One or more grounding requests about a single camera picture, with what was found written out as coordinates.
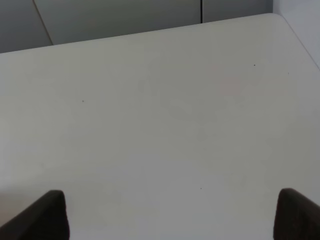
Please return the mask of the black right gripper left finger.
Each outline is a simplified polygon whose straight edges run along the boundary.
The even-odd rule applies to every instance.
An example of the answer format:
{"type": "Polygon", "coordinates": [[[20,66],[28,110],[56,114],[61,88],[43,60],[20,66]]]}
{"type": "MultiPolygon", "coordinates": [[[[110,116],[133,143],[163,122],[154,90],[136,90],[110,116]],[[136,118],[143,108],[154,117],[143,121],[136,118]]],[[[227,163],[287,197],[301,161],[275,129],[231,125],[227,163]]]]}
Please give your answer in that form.
{"type": "Polygon", "coordinates": [[[65,194],[50,190],[0,227],[2,240],[68,240],[65,194]]]}

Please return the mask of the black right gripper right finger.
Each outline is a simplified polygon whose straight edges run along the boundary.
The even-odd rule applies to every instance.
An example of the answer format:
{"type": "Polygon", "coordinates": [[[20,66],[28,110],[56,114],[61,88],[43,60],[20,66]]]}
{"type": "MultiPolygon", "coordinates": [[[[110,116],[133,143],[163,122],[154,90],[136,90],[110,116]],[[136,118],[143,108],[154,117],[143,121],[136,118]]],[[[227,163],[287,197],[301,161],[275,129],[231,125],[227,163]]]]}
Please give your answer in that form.
{"type": "Polygon", "coordinates": [[[320,238],[320,206],[292,188],[278,195],[273,239],[318,240],[320,238]]]}

